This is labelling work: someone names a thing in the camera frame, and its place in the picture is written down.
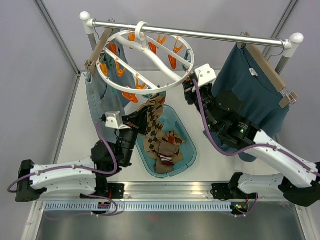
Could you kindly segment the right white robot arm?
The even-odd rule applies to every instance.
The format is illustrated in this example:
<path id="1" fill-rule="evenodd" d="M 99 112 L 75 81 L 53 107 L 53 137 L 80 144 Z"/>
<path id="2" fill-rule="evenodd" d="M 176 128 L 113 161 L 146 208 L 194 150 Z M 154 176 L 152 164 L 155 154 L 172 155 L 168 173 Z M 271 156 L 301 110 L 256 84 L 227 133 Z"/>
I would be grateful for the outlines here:
<path id="1" fill-rule="evenodd" d="M 213 184 L 215 199 L 284 198 L 302 207 L 320 199 L 320 164 L 284 148 L 264 130 L 240 115 L 242 103 L 232 91 L 212 96 L 212 84 L 198 85 L 196 75 L 183 83 L 185 100 L 195 105 L 213 147 L 224 156 L 246 153 L 275 169 L 274 175 L 235 172 L 229 183 Z"/>

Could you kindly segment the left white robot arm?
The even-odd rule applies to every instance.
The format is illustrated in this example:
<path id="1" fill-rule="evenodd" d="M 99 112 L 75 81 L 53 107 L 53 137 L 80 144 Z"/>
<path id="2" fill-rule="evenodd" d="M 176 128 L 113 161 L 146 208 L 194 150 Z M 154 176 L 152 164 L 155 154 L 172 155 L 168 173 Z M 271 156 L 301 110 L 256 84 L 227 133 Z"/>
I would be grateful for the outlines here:
<path id="1" fill-rule="evenodd" d="M 139 135 L 148 130 L 147 106 L 129 115 L 104 113 L 95 125 L 100 140 L 89 157 L 61 164 L 20 164 L 18 179 L 7 189 L 17 203 L 40 199 L 102 199 L 113 194 L 108 178 L 131 166 Z"/>

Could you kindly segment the beige orange argyle sock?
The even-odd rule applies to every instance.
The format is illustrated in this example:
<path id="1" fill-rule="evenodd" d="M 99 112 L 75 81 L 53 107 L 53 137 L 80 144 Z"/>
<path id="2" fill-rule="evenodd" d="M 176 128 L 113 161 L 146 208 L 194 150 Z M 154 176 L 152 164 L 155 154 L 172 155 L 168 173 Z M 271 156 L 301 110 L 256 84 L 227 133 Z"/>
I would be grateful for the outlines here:
<path id="1" fill-rule="evenodd" d="M 145 134 L 147 138 L 156 136 L 164 127 L 164 123 L 159 121 L 159 118 L 164 113 L 165 101 L 165 93 L 155 93 L 149 100 L 147 100 L 144 104 L 140 105 L 137 109 L 137 111 L 139 112 L 144 107 L 147 107 L 147 128 Z"/>

